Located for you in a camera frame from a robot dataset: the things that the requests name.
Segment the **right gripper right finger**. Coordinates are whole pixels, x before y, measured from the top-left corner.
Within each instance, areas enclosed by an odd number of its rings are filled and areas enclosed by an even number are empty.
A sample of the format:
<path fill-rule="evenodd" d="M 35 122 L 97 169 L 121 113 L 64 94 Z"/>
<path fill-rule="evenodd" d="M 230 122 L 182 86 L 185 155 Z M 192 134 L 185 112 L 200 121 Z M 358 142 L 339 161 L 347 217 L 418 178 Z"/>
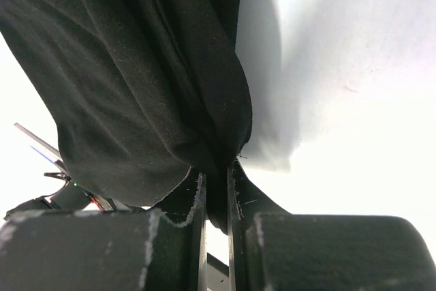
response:
<path fill-rule="evenodd" d="M 294 215 L 228 169 L 232 290 L 434 290 L 435 263 L 406 219 Z"/>

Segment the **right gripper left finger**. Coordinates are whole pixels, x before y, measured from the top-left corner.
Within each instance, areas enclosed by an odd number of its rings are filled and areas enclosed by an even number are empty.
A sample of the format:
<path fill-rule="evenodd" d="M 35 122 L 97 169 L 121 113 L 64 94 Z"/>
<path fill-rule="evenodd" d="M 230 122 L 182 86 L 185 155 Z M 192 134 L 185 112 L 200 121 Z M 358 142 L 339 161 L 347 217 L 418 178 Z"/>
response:
<path fill-rule="evenodd" d="M 1 228 L 2 290 L 205 290 L 206 179 L 152 208 L 25 211 Z"/>

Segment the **plain black t-shirt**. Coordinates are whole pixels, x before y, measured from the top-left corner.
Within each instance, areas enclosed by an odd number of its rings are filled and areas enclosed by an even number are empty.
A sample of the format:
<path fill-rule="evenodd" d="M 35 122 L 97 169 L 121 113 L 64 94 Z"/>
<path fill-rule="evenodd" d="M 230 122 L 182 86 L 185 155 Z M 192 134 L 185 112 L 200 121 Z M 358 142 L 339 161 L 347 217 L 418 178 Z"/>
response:
<path fill-rule="evenodd" d="M 1 0 L 1 34 L 52 115 L 74 182 L 152 206 L 192 168 L 212 224 L 252 107 L 240 0 Z"/>

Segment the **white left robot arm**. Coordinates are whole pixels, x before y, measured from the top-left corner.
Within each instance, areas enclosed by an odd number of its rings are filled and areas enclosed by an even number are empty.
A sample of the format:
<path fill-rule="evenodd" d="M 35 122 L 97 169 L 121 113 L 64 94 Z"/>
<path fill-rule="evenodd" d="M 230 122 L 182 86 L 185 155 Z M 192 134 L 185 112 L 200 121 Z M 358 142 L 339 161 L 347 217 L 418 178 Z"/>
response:
<path fill-rule="evenodd" d="M 53 194 L 40 196 L 19 204 L 6 212 L 5 221 L 13 215 L 30 210 L 81 211 L 94 204 L 100 211 L 135 211 L 137 208 L 124 205 L 116 200 L 95 195 L 83 189 L 65 173 L 49 172 L 45 177 L 65 181 L 64 186 Z"/>

